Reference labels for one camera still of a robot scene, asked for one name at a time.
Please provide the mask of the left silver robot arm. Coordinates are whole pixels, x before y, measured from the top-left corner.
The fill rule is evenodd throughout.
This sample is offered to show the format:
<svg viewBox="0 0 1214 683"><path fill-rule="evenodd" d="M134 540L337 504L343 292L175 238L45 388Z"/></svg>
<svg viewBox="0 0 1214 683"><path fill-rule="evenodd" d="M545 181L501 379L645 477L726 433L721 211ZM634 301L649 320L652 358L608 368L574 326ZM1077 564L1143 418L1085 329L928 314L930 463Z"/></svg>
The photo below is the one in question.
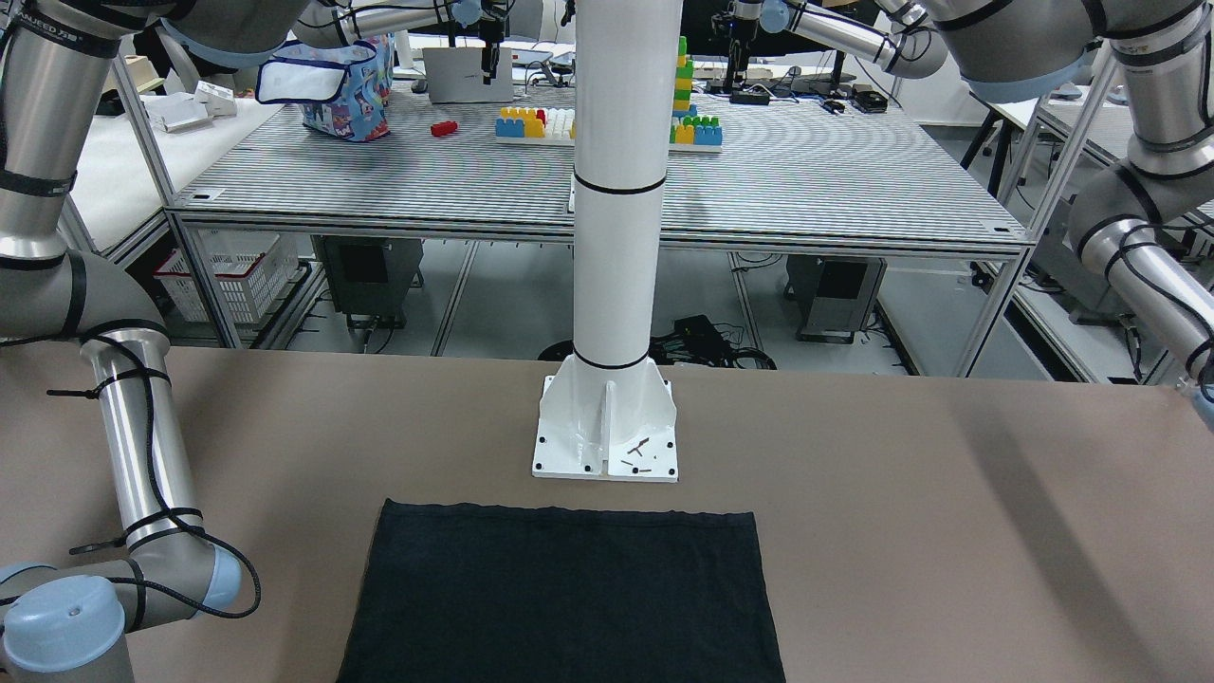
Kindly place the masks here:
<svg viewBox="0 0 1214 683"><path fill-rule="evenodd" d="M1212 290L1157 232L1212 200L1209 1L927 1L960 75L989 103L1043 96L1104 42L1127 91L1129 138L1068 212L1067 245L1165 346L1212 422Z"/></svg>

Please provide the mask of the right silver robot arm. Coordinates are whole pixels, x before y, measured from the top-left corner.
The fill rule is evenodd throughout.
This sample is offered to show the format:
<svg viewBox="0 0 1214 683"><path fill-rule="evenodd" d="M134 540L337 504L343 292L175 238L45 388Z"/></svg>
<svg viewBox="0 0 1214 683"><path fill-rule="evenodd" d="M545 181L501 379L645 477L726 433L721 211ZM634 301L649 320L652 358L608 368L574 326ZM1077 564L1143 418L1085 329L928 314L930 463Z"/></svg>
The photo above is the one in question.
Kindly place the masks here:
<svg viewBox="0 0 1214 683"><path fill-rule="evenodd" d="M2 671L17 682L134 679L126 637L229 610L246 554L203 528L157 304L57 230L121 39L157 19L216 66L259 66L304 1L25 1L2 33L2 345L75 342L91 363L126 545L121 560L2 570Z"/></svg>

